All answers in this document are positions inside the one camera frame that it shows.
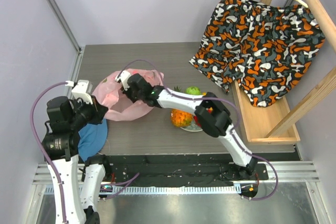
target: orange camouflage pattern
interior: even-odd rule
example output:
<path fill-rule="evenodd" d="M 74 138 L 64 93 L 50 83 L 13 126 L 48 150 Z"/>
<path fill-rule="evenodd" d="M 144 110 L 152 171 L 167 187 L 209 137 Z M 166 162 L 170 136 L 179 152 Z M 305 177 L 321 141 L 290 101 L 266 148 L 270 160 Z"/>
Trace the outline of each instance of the orange camouflage pattern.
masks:
<path fill-rule="evenodd" d="M 225 92 L 237 80 L 253 106 L 267 107 L 298 84 L 324 40 L 301 5 L 221 0 L 190 63 Z"/>

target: wooden tray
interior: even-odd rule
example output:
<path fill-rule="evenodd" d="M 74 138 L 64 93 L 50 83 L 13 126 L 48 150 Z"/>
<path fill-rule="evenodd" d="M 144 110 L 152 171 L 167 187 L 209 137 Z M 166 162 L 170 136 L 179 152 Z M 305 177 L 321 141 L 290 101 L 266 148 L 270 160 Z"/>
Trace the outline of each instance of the wooden tray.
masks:
<path fill-rule="evenodd" d="M 280 137 L 265 138 L 290 111 L 286 97 L 278 100 L 270 107 L 254 107 L 250 104 L 247 95 L 239 88 L 237 81 L 232 86 L 234 87 L 235 101 L 239 103 L 242 113 L 241 131 L 246 134 L 249 143 L 294 144 L 300 141 L 295 124 Z"/>

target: white wall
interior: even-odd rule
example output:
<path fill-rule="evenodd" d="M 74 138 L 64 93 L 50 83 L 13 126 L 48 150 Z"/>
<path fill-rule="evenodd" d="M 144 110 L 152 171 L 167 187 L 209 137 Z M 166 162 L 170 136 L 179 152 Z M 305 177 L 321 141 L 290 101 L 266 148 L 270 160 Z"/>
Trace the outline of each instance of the white wall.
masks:
<path fill-rule="evenodd" d="M 69 78 L 75 59 L 46 0 L 0 0 L 0 222 L 21 223 L 42 154 L 29 125 L 30 107 L 41 91 Z M 62 95 L 63 88 L 47 95 Z M 45 134 L 47 98 L 35 113 Z"/>
<path fill-rule="evenodd" d="M 320 0 L 336 23 L 336 0 Z M 336 66 L 336 54 L 326 42 L 300 83 L 287 94 L 293 108 L 320 80 Z M 315 106 L 296 124 L 303 159 L 313 160 L 321 179 L 329 210 L 336 222 L 336 90 Z"/>
<path fill-rule="evenodd" d="M 56 0 L 81 45 L 200 41 L 219 0 Z M 285 0 L 274 0 L 282 5 Z"/>

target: blue cloth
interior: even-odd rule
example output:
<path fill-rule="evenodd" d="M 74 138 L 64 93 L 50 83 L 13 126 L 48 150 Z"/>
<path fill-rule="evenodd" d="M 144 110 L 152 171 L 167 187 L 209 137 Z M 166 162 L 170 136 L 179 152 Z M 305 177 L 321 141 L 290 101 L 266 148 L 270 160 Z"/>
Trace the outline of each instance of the blue cloth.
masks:
<path fill-rule="evenodd" d="M 96 155 L 104 146 L 107 139 L 107 121 L 98 125 L 87 124 L 79 131 L 79 156 L 85 162 L 88 157 Z"/>

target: wooden clothes stand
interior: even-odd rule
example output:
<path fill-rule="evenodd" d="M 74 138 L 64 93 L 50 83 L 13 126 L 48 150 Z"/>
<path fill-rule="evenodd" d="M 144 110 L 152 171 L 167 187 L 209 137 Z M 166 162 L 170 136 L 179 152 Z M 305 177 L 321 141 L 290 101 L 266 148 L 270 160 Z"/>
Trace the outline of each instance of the wooden clothes stand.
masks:
<path fill-rule="evenodd" d="M 260 0 L 270 5 L 272 0 Z M 319 0 L 305 0 L 336 52 L 336 26 Z M 295 123 L 323 100 L 336 87 L 334 67 L 291 111 L 286 98 L 266 108 L 253 107 L 247 95 L 235 82 L 236 100 L 242 112 L 244 130 L 248 142 L 267 144 L 291 144 L 300 141 Z"/>

